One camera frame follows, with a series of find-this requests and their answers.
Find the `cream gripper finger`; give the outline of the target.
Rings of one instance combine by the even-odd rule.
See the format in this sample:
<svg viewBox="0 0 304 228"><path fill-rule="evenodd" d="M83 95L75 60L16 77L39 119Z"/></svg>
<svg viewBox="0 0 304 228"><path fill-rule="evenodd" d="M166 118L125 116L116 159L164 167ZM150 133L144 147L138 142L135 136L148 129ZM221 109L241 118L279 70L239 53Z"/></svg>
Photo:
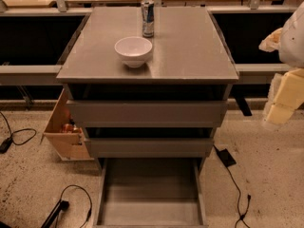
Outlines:
<svg viewBox="0 0 304 228"><path fill-rule="evenodd" d="M284 125L304 103L304 69L276 73L263 111L264 125Z"/></svg>
<svg viewBox="0 0 304 228"><path fill-rule="evenodd" d="M269 34L258 46L262 51L273 52L279 49L282 28L278 28Z"/></svg>

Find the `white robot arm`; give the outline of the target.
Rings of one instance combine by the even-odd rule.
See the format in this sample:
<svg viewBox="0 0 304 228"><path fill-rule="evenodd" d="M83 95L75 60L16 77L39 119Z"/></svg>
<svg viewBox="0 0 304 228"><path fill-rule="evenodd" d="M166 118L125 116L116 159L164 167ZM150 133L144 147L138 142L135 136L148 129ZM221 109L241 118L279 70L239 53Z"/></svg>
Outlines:
<svg viewBox="0 0 304 228"><path fill-rule="evenodd" d="M258 48L266 52L277 50L279 60L292 68L284 75L274 76L263 111L263 126L277 129L304 103L304 2Z"/></svg>

